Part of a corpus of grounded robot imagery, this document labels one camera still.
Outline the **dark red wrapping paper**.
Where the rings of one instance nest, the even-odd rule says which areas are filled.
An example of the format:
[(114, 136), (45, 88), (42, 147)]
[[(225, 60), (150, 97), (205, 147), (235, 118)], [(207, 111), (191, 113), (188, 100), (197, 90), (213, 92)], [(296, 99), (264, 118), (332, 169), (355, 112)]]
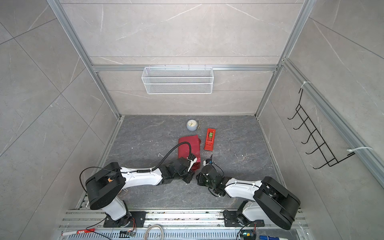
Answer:
[[(191, 170), (197, 171), (201, 166), (201, 140), (198, 135), (179, 138), (179, 144), (188, 142), (191, 145), (191, 153), (197, 157), (196, 163)], [(189, 146), (184, 144), (178, 147), (178, 158), (187, 158), (189, 156)]]

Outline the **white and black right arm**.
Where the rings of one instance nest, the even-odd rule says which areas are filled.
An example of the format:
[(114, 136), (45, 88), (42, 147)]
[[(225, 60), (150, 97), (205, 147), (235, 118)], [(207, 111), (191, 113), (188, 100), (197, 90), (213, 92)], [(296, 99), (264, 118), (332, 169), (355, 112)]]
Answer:
[(272, 177), (261, 181), (241, 181), (221, 176), (213, 167), (205, 166), (197, 175), (199, 186), (208, 187), (218, 197), (245, 199), (237, 211), (224, 213), (231, 223), (241, 226), (268, 217), (275, 225), (290, 230), (300, 208), (300, 200)]

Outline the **aluminium front rail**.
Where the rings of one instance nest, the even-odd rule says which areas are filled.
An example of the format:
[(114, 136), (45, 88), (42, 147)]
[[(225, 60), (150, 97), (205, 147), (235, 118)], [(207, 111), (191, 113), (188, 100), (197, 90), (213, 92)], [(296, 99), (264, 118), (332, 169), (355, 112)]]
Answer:
[[(264, 227), (226, 227), (224, 210), (133, 210), (146, 212), (142, 228), (104, 228), (106, 215), (102, 211), (69, 210), (59, 226), (59, 240), (258, 240), (259, 236), (311, 240), (312, 234), (298, 211), (290, 230), (283, 230), (268, 217)], [(62, 237), (63, 232), (95, 229), (93, 233)]]

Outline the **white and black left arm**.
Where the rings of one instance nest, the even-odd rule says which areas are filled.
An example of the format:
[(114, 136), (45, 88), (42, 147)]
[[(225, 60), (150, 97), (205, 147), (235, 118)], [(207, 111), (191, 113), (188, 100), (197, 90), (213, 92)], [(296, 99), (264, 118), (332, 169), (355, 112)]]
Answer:
[[(164, 164), (167, 157), (182, 145), (188, 146), (187, 157)], [(192, 166), (197, 160), (198, 158), (192, 153), (191, 144), (181, 142), (173, 147), (155, 167), (131, 169), (112, 162), (103, 168), (94, 167), (99, 171), (80, 183), (88, 195), (90, 209), (102, 210), (106, 213), (105, 228), (125, 227), (133, 223), (133, 215), (129, 212), (127, 204), (118, 197), (122, 190), (137, 186), (166, 185), (174, 180), (183, 180), (188, 184), (195, 174)]]

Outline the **blue and white marker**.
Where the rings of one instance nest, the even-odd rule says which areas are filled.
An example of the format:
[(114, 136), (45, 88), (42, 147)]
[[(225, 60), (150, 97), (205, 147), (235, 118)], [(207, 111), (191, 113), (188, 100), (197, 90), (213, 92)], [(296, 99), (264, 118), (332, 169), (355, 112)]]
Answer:
[(260, 240), (288, 240), (286, 238), (271, 237), (271, 236), (259, 236)]

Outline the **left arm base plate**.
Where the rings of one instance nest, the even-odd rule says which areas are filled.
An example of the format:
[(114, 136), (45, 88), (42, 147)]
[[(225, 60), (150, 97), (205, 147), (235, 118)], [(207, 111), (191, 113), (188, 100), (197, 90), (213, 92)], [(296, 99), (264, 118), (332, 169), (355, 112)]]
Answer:
[(110, 215), (107, 215), (104, 221), (104, 228), (142, 228), (146, 219), (146, 212), (128, 212), (121, 219), (114, 221)]

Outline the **small round white clock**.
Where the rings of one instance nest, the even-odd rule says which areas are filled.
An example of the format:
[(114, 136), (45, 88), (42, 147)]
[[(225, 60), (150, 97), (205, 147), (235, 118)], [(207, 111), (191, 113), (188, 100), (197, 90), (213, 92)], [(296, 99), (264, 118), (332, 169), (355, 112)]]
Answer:
[(191, 119), (187, 121), (186, 126), (189, 131), (194, 132), (199, 128), (199, 123), (196, 120)]

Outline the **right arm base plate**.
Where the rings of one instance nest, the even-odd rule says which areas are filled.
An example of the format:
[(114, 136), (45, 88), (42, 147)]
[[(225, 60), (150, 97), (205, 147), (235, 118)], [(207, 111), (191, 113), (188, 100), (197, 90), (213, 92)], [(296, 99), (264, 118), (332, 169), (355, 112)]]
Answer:
[(224, 210), (222, 213), (226, 227), (246, 227), (248, 225), (255, 225), (256, 227), (265, 226), (264, 220), (250, 221), (238, 211)]

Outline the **red tape dispenser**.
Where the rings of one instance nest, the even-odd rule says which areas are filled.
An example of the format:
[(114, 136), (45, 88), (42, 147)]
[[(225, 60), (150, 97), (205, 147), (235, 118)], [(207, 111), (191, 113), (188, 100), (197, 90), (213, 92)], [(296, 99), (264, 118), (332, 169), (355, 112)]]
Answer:
[(215, 129), (207, 129), (206, 141), (204, 146), (205, 151), (211, 151), (211, 152), (213, 151), (215, 135), (216, 135)]

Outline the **red and white marker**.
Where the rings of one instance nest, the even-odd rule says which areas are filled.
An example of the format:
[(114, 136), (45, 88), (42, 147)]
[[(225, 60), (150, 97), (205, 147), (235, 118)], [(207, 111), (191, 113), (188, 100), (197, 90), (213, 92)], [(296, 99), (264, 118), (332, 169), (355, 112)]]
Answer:
[(94, 231), (95, 229), (85, 229), (85, 230), (78, 230), (78, 231), (63, 232), (61, 236), (66, 237), (71, 235), (80, 235), (80, 234), (86, 234), (86, 233), (93, 233)]

